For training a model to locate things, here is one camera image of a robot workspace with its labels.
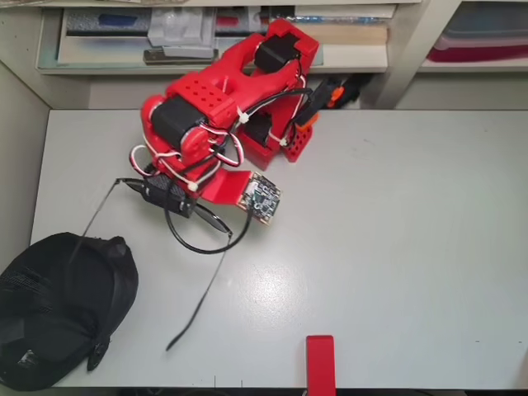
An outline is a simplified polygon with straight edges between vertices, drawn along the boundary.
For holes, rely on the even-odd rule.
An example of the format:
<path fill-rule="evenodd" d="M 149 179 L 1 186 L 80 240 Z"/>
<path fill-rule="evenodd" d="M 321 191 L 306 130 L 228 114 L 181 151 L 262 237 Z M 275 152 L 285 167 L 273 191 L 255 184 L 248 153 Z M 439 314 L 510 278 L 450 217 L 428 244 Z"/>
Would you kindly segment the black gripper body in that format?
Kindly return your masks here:
<path fill-rule="evenodd" d="M 196 201 L 166 175 L 144 178 L 140 194 L 148 203 L 184 218 L 190 218 L 196 206 Z"/>

